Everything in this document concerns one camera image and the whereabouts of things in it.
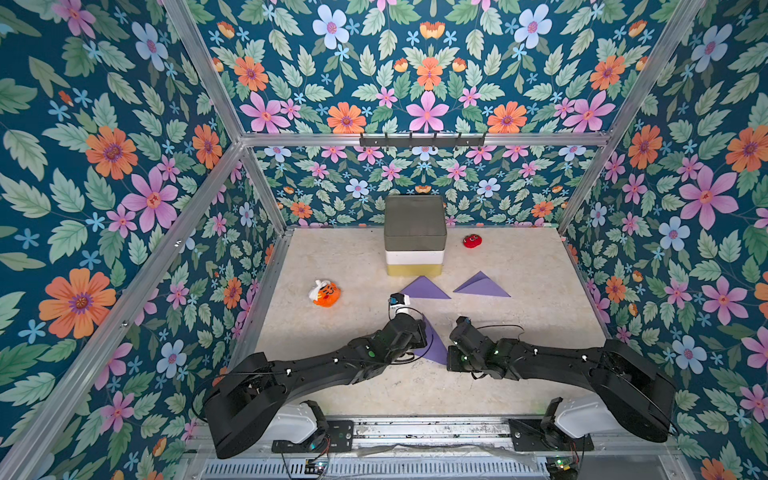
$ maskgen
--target beige floor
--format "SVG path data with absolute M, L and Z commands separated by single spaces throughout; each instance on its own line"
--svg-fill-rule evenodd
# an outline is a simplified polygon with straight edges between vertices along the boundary
M 473 250 L 462 238 L 480 233 Z M 383 229 L 296 230 L 257 345 L 268 359 L 315 356 L 372 333 L 387 322 L 387 299 L 413 278 L 386 275 Z M 452 291 L 482 270 L 511 298 Z M 342 290 L 330 309 L 313 305 L 307 293 L 315 279 Z M 443 274 L 433 279 L 451 300 L 413 299 L 447 344 L 458 316 L 476 326 L 518 323 L 522 339 L 545 346 L 587 348 L 605 340 L 568 254 L 552 228 L 449 229 Z M 489 328 L 493 339 L 514 338 L 516 328 Z M 473 380 L 420 360 L 390 366 L 369 381 L 312 394 L 328 415 L 541 414 L 551 399 L 579 397 L 586 390 L 546 380 Z

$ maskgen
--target orange flower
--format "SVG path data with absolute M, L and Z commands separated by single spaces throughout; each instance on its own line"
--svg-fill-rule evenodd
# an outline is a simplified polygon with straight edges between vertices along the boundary
M 416 69 L 416 74 L 419 76 L 417 82 L 424 87 L 424 90 L 432 90 L 435 85 L 440 84 L 440 75 L 442 75 L 442 67 L 438 65 L 437 58 L 427 57 L 422 62 L 422 66 Z
M 290 211 L 298 218 L 309 218 L 312 216 L 312 208 L 309 205 L 305 205 L 303 202 L 291 205 Z
M 131 165 L 136 165 L 139 158 L 134 153 L 136 146 L 133 140 L 125 138 L 125 132 L 119 128 L 112 131 L 109 127 L 100 127 L 99 135 L 91 135 L 85 143 L 90 147 L 85 156 L 96 171 L 104 177 L 110 175 L 115 180 L 122 180 L 125 174 L 134 171 Z
M 240 302 L 240 294 L 243 293 L 242 283 L 240 279 L 234 277 L 227 282 L 227 288 L 224 289 L 224 305 L 228 309 L 233 309 L 237 306 L 237 302 Z
M 40 302 L 40 320 L 56 319 L 48 331 L 63 339 L 74 328 L 74 337 L 81 339 L 94 332 L 94 323 L 101 325 L 109 313 L 106 306 L 114 305 L 114 289 L 107 288 L 109 279 L 96 272 L 91 278 L 87 268 L 72 269 L 69 281 L 57 276 L 45 287 L 45 292 L 55 300 Z
M 594 90 L 607 90 L 608 87 L 619 81 L 619 75 L 623 74 L 626 68 L 623 56 L 616 58 L 616 55 L 611 55 L 594 68 L 594 73 L 589 77 L 592 81 L 592 88 Z
M 621 278 L 612 276 L 611 279 L 608 280 L 605 287 L 605 293 L 608 294 L 609 299 L 619 303 L 624 299 L 625 292 L 627 292 L 627 287 L 624 285 L 624 281 Z
M 730 470 L 725 469 L 725 465 L 720 460 L 705 458 L 701 462 L 701 476 L 705 480 L 736 480 L 736 476 Z
M 506 108 L 499 105 L 493 111 L 493 115 L 488 117 L 488 131 L 492 134 L 516 134 L 520 127 L 525 125 L 528 117 L 523 117 L 528 113 L 524 106 L 518 106 L 518 102 L 510 101 Z
M 192 137 L 192 146 L 197 149 L 197 159 L 208 170 L 213 169 L 222 154 L 219 136 L 208 125 L 197 125 L 194 134 L 196 136 Z
M 253 63 L 251 57 L 235 60 L 235 75 L 239 75 L 240 83 L 250 88 L 251 91 L 266 90 L 266 84 L 270 78 L 264 73 L 264 67 L 259 63 Z
M 345 101 L 339 103 L 339 107 L 331 107 L 328 113 L 331 116 L 328 126 L 334 134 L 361 134 L 366 125 L 366 118 L 360 116 L 360 109 L 356 105 L 350 107 Z
M 659 137 L 659 127 L 646 125 L 643 130 L 637 132 L 632 138 L 632 145 L 629 147 L 629 163 L 643 170 L 648 164 L 652 164 L 659 157 L 656 152 L 661 148 L 661 137 Z
M 534 217 L 544 218 L 547 215 L 551 214 L 553 210 L 554 210 L 554 204 L 552 202 L 544 201 L 536 205 L 535 207 L 533 207 L 532 213 Z
M 725 163 L 733 165 L 733 169 L 742 172 L 759 170 L 762 162 L 768 161 L 768 126 L 758 125 L 757 130 L 745 128 L 728 145 L 731 151 L 725 156 Z

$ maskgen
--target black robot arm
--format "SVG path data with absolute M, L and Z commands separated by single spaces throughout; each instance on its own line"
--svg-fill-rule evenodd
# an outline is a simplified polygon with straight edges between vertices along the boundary
M 601 348 L 560 349 L 517 339 L 497 342 L 459 317 L 450 335 L 451 372 L 483 373 L 494 379 L 546 379 L 592 390 L 619 424 L 651 442 L 666 442 L 675 385 L 628 345 L 609 339 Z
M 397 313 L 383 329 L 325 355 L 268 361 L 248 356 L 211 389 L 204 402 L 218 458 L 255 443 L 285 403 L 336 385 L 371 379 L 410 349 L 427 345 L 425 322 Z

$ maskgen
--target plush toy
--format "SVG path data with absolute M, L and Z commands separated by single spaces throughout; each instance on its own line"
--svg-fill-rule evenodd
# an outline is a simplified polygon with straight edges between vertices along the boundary
M 340 296 L 341 290 L 330 280 L 315 280 L 315 288 L 310 291 L 310 300 L 326 308 L 336 303 Z

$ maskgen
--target red plush toy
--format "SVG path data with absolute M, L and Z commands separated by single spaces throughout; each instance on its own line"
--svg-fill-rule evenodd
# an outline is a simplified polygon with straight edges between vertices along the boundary
M 475 248 L 480 243 L 482 243 L 482 238 L 476 233 L 464 237 L 464 246 L 467 248 Z

